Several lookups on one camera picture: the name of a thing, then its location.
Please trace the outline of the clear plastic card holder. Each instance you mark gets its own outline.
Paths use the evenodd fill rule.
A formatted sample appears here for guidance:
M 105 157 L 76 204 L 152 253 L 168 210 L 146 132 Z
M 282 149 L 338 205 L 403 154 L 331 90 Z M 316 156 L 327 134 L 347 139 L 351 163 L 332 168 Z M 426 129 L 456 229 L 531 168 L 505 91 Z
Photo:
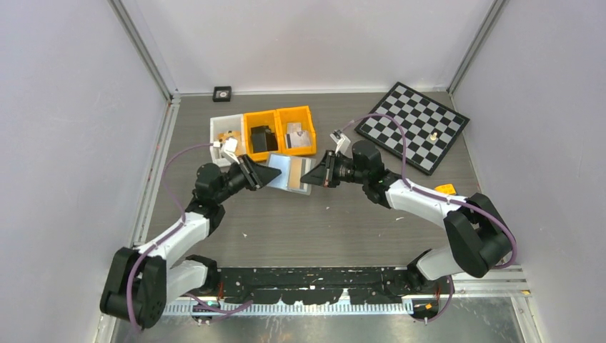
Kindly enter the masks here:
M 310 195 L 309 184 L 301 181 L 301 177 L 315 167 L 316 159 L 304 156 L 270 153 L 267 166 L 279 169 L 281 174 L 268 183 L 268 187 L 295 194 Z

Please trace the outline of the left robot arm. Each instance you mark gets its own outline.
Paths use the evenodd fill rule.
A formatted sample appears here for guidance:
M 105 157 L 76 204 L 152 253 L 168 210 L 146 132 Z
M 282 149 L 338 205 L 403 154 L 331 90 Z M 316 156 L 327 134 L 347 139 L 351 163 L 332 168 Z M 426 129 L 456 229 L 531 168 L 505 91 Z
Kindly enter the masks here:
M 247 155 L 238 156 L 227 171 L 213 163 L 200 166 L 192 200 L 177 221 L 153 240 L 122 247 L 114 254 L 101 293 L 101 313 L 148 329 L 159 321 L 168 303 L 187 292 L 215 293 L 219 286 L 216 261 L 186 252 L 219 227 L 226 213 L 224 201 L 244 189 L 259 190 L 281 173 Z

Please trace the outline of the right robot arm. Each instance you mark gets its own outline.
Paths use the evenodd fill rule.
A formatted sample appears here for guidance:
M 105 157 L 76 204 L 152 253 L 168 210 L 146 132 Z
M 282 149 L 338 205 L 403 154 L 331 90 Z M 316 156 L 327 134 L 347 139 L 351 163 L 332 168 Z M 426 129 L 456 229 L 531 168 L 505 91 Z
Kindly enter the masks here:
M 488 197 L 480 193 L 448 195 L 414 184 L 390 171 L 370 141 L 354 143 L 351 157 L 326 151 L 301 181 L 325 188 L 342 182 L 360 184 L 372 203 L 413 214 L 444 229 L 446 246 L 429 249 L 407 265 L 408 284 L 417 293 L 428 292 L 442 277 L 464 272 L 482 278 L 489 270 L 508 267 L 515 260 L 515 238 Z

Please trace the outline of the tan credit card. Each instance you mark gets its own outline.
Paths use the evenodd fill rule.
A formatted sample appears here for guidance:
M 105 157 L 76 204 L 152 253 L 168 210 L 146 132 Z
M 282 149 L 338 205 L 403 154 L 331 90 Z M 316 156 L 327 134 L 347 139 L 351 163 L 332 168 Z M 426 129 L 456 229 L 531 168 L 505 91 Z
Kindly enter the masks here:
M 314 161 L 309 158 L 293 157 L 290 161 L 289 178 L 287 188 L 293 192 L 305 192 L 307 185 L 301 181 L 313 165 Z

